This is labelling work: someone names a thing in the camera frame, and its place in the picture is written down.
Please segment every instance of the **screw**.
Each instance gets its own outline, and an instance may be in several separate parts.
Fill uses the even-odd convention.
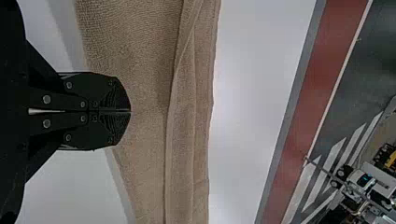
[[[71,82],[66,82],[66,88],[71,90],[73,88],[73,83]]]
[[[341,176],[341,177],[345,175],[344,171],[342,171],[342,170],[339,170],[339,171],[337,172],[337,174],[338,174],[339,176]]]
[[[70,142],[72,140],[72,135],[70,133],[68,133],[65,137],[64,140],[66,140],[66,142]]]
[[[92,122],[96,123],[98,121],[98,117],[96,115],[92,116]]]
[[[48,129],[50,127],[50,120],[49,119],[45,119],[43,121],[43,126],[45,129]]]
[[[43,102],[44,102],[44,105],[49,105],[50,104],[50,96],[48,96],[48,95],[43,96]]]
[[[330,184],[332,185],[333,188],[337,188],[338,187],[338,183],[335,182],[335,181],[332,181]]]

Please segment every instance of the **fabric fold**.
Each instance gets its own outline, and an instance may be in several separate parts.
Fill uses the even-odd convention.
[[[205,224],[220,0],[76,0],[87,64],[126,87],[113,153],[137,224]]]

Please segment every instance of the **machine part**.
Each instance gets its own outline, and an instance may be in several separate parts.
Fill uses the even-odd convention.
[[[390,157],[389,157],[387,163],[385,163],[385,166],[388,167],[388,168],[390,168],[390,167],[393,165],[393,163],[394,163],[395,161],[396,161],[396,151],[393,152],[393,153],[390,155]]]
[[[378,183],[373,186],[373,190],[390,199],[396,190],[396,178],[386,174],[372,164],[365,162],[361,167],[363,172],[372,175]]]
[[[115,77],[59,76],[26,40],[16,0],[0,1],[0,28],[0,121],[7,127],[0,132],[0,223],[10,224],[21,210],[25,184],[56,150],[115,146],[131,105]]]

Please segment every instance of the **gray stripe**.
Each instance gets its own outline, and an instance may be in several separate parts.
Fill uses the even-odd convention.
[[[271,191],[271,186],[274,182],[276,175],[276,168],[279,165],[280,158],[282,156],[282,151],[285,146],[286,137],[289,133],[289,128],[291,120],[294,115],[295,108],[297,106],[298,98],[300,96],[300,91],[303,86],[306,69],[308,67],[309,60],[311,58],[311,53],[314,48],[315,40],[317,38],[318,28],[320,25],[320,20],[326,6],[327,0],[317,0],[312,14],[312,19],[309,24],[308,34],[306,35],[303,52],[301,59],[297,68],[294,83],[291,89],[290,98],[288,106],[286,108],[285,117],[282,122],[282,127],[280,129],[279,137],[277,138],[276,147],[274,151],[274,156],[271,162],[270,170],[265,182],[264,191],[262,194],[262,200],[260,202],[259,211],[256,216],[256,224],[262,224],[262,217],[264,212],[264,207],[267,204],[268,197]]]

